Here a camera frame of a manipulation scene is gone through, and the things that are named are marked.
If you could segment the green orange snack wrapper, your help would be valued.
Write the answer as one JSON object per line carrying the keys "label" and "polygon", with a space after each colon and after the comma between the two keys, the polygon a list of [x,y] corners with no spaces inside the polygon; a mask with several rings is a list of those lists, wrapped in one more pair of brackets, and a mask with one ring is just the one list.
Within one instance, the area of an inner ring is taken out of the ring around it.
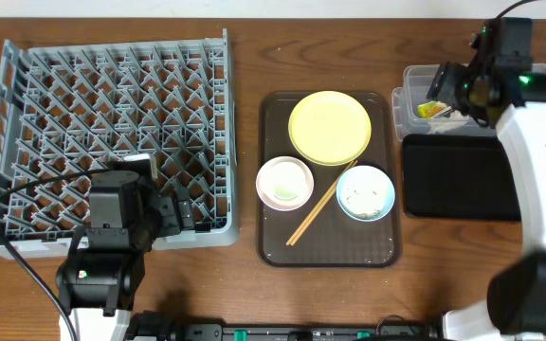
{"label": "green orange snack wrapper", "polygon": [[440,101],[429,101],[427,103],[420,104],[417,107],[417,111],[420,118],[429,119],[442,113],[444,110],[448,110],[449,106]]}

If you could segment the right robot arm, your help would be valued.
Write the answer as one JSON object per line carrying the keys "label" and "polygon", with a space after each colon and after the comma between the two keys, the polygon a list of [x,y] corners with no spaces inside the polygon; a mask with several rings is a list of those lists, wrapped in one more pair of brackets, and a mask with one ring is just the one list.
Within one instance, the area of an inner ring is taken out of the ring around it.
{"label": "right robot arm", "polygon": [[427,97],[495,129],[513,175],[523,256],[486,298],[442,317],[446,340],[546,339],[546,73],[532,70],[533,23],[499,15],[471,43],[469,64],[443,63]]}

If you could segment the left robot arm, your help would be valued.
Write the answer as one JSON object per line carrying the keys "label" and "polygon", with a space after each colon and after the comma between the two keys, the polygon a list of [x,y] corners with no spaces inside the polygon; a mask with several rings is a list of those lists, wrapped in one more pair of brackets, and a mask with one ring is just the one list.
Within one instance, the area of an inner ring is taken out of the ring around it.
{"label": "left robot arm", "polygon": [[150,174],[110,170],[93,179],[91,223],[79,228],[57,272],[63,340],[180,340],[183,329],[157,312],[133,314],[145,256],[159,237],[194,226],[190,195],[158,192]]}

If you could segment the light blue bowl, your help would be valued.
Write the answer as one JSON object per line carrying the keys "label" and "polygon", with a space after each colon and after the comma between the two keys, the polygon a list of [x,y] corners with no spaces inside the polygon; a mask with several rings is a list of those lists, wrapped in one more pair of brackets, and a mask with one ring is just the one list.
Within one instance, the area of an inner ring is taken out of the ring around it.
{"label": "light blue bowl", "polygon": [[338,180],[336,198],[340,208],[350,218],[375,222],[391,213],[395,203],[395,188],[390,177],[373,166],[355,166]]}

